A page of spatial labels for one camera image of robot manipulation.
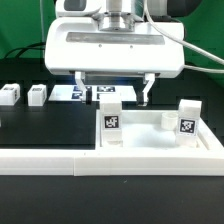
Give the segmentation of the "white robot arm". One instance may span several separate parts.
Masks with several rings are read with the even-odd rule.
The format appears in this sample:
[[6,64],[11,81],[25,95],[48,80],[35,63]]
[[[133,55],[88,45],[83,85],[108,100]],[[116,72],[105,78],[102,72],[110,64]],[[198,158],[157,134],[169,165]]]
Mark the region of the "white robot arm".
[[141,77],[137,100],[144,105],[156,78],[174,78],[185,64],[185,17],[202,0],[57,0],[56,19],[48,30],[45,65],[54,75],[73,75],[85,103],[91,76]]

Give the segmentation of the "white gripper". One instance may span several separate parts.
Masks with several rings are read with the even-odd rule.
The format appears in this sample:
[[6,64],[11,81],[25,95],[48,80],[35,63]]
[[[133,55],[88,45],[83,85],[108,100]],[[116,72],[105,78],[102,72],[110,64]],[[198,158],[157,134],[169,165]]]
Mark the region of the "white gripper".
[[141,0],[57,0],[56,19],[45,47],[45,65],[56,75],[75,73],[82,101],[92,103],[86,74],[144,75],[137,104],[148,104],[148,92],[159,78],[173,78],[184,67],[184,26],[143,20]]

